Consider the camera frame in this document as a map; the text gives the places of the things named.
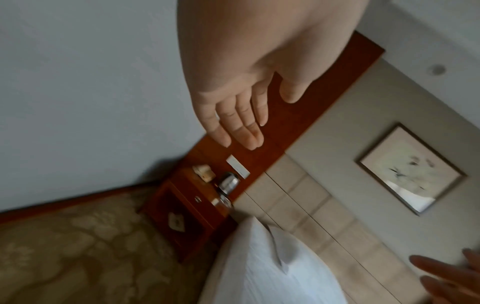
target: bed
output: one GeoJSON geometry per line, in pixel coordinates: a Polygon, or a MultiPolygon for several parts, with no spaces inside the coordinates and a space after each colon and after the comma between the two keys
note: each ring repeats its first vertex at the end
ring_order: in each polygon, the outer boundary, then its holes
{"type": "Polygon", "coordinates": [[[301,241],[244,220],[222,245],[199,304],[347,304],[335,276],[301,241]]]}

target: patterned carpet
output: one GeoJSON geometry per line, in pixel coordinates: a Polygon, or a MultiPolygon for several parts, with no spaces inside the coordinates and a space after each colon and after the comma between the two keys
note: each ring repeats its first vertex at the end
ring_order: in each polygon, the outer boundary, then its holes
{"type": "Polygon", "coordinates": [[[179,264],[135,213],[151,193],[0,226],[0,303],[196,303],[217,250],[179,264]]]}

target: nightstand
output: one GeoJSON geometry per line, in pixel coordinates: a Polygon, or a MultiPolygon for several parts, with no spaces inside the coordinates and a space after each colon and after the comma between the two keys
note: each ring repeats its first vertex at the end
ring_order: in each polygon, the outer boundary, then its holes
{"type": "Polygon", "coordinates": [[[207,242],[230,209],[220,202],[213,185],[205,183],[189,167],[176,170],[139,212],[149,216],[183,261],[207,242]],[[169,227],[170,212],[183,216],[185,232],[169,227]]]}

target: picture frame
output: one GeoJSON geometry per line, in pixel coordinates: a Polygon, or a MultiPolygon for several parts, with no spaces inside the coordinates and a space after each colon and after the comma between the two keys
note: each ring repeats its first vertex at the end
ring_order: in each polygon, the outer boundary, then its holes
{"type": "Polygon", "coordinates": [[[467,176],[400,122],[355,162],[416,215],[467,176]]]}

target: hand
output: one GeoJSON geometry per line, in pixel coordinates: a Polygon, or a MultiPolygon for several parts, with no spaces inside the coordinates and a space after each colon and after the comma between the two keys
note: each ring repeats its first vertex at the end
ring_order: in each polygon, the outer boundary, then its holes
{"type": "Polygon", "coordinates": [[[463,254],[471,269],[419,255],[410,257],[416,267],[445,280],[430,276],[420,278],[434,304],[480,304],[480,254],[470,249],[464,249],[463,254]]]}
{"type": "Polygon", "coordinates": [[[259,124],[268,120],[267,88],[274,72],[283,77],[283,100],[296,102],[337,59],[367,4],[179,0],[183,72],[193,109],[207,133],[227,147],[231,138],[225,127],[246,148],[261,146],[259,124]]]}

